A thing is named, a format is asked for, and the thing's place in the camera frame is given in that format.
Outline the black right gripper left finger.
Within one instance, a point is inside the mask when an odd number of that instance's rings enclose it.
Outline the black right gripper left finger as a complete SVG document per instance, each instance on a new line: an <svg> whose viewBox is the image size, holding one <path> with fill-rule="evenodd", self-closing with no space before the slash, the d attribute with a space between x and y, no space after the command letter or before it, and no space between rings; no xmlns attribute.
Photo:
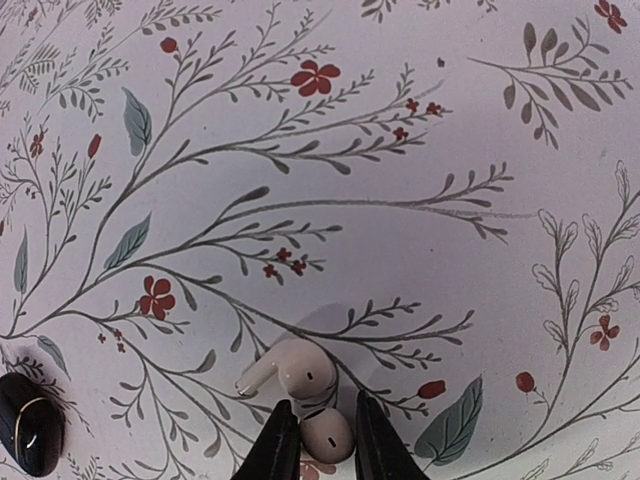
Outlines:
<svg viewBox="0 0 640 480"><path fill-rule="evenodd" d="M290 400L274 407L233 480L298 480L301 435Z"/></svg>

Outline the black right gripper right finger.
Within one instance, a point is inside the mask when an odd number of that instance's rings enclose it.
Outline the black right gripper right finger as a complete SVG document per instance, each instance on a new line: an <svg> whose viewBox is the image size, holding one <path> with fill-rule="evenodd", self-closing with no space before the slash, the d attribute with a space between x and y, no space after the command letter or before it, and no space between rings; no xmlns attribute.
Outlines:
<svg viewBox="0 0 640 480"><path fill-rule="evenodd" d="M412 459L379 403L357 395L355 474L357 480L428 480Z"/></svg>

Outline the white earbud with stem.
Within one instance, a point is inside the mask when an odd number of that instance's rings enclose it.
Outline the white earbud with stem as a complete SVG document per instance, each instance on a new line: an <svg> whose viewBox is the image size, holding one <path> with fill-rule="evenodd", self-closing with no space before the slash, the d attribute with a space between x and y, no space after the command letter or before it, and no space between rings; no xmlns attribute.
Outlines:
<svg viewBox="0 0 640 480"><path fill-rule="evenodd" d="M241 396L251 396L271 377L297 401L313 400L332 387L336 367L328 354L315 343L286 339L273 345L235 382Z"/></svg>

